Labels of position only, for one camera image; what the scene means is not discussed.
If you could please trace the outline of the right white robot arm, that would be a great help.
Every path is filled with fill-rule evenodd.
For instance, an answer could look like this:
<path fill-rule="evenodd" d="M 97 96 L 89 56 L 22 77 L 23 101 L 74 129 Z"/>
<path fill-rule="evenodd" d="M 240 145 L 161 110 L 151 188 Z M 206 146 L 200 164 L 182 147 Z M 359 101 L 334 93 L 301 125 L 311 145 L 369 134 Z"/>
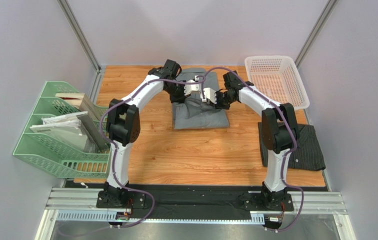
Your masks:
<path fill-rule="evenodd" d="M 268 150 L 267 175 L 262 184 L 261 200 L 266 208 L 274 208 L 289 198 L 286 183 L 288 159 L 296 149 L 299 137 L 294 107 L 261 94 L 235 71 L 224 74 L 223 79 L 226 90 L 216 91 L 210 105 L 227 110 L 232 103 L 240 102 L 261 116 L 260 135 Z"/>

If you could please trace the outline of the grey long sleeve shirt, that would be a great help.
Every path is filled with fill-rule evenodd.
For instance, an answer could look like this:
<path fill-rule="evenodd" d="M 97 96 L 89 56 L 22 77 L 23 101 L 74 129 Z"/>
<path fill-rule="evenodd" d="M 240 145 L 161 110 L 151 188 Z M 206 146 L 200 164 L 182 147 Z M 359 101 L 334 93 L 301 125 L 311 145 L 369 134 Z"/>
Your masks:
<path fill-rule="evenodd" d="M 186 68 L 177 77 L 177 81 L 193 80 L 195 76 L 204 75 L 206 72 L 206 69 L 200 67 Z M 204 86 L 219 90 L 218 78 L 215 72 L 208 74 Z M 175 130 L 229 127 L 229 120 L 225 110 L 214 109 L 214 107 L 202 102 L 199 93 L 193 93 L 183 103 L 172 103 L 172 113 L 173 128 Z"/>

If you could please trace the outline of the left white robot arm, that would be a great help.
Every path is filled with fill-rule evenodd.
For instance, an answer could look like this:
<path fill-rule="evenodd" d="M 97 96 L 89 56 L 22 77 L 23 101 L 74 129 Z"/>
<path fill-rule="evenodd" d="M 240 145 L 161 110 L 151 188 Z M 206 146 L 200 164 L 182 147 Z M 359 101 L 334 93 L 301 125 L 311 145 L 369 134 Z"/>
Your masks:
<path fill-rule="evenodd" d="M 100 203 L 117 207 L 129 203 L 128 166 L 132 145 L 141 132 L 140 111 L 161 91 L 184 100 L 184 86 L 176 82 L 181 70 L 178 63 L 168 59 L 162 67 L 152 68 L 128 96 L 111 100 L 103 116 L 107 121 L 106 131 L 111 143 L 110 171 L 104 189 L 99 193 Z"/>

